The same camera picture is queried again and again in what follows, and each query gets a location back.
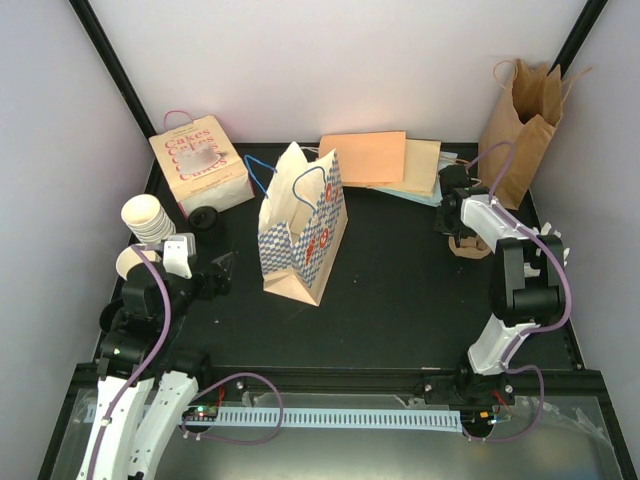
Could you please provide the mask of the grey pulp cup carrier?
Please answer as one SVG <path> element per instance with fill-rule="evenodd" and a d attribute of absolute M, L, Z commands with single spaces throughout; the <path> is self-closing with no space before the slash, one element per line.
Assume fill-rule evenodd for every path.
<path fill-rule="evenodd" d="M 459 242 L 450 236 L 448 245 L 451 252 L 459 258 L 480 260 L 492 253 L 490 247 L 478 236 L 462 238 Z"/>

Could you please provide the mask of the blue checkered paper bag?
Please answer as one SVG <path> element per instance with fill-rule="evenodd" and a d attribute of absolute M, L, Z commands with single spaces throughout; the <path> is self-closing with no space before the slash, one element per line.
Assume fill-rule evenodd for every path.
<path fill-rule="evenodd" d="M 309 161 L 293 142 L 271 171 L 267 186 L 257 184 L 263 289 L 318 306 L 348 223 L 337 154 Z"/>

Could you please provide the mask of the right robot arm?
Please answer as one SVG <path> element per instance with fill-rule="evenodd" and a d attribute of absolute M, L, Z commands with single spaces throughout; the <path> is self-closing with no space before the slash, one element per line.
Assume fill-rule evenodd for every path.
<path fill-rule="evenodd" d="M 524 341 L 566 316 L 563 243 L 522 225 L 487 187 L 474 184 L 462 164 L 441 170 L 439 183 L 435 230 L 458 249 L 479 243 L 492 254 L 491 315 L 451 378 L 461 403 L 487 404 L 506 385 L 509 363 Z"/>

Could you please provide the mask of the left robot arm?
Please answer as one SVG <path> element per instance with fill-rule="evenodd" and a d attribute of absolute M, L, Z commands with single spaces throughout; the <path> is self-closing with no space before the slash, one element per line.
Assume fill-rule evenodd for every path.
<path fill-rule="evenodd" d="M 101 321 L 97 407 L 80 479 L 152 479 L 182 412 L 214 388 L 208 354 L 173 342 L 190 305 L 231 287 L 227 253 L 189 278 L 138 258 Z"/>

